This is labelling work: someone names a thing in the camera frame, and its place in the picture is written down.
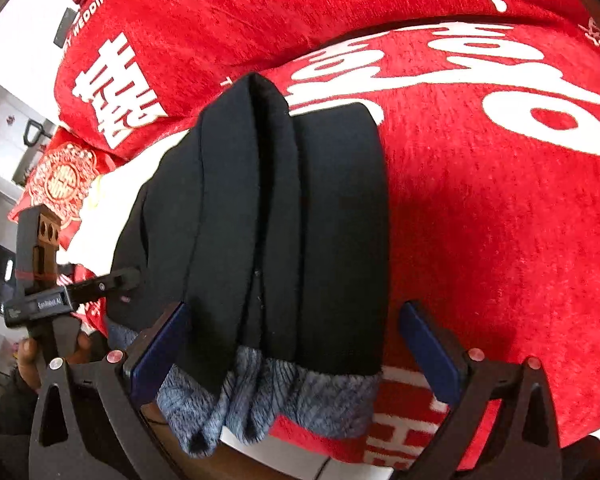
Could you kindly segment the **person's left hand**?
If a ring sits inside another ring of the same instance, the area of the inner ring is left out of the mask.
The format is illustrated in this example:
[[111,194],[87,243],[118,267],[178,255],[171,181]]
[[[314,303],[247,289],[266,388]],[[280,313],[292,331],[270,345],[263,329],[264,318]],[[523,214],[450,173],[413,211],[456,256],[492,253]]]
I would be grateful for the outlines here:
[[[76,351],[64,360],[69,364],[84,364],[91,361],[92,341],[86,333],[79,332],[76,340]],[[19,341],[17,353],[18,373],[23,381],[34,391],[41,388],[41,375],[38,364],[43,362],[42,351],[33,338],[24,338]]]

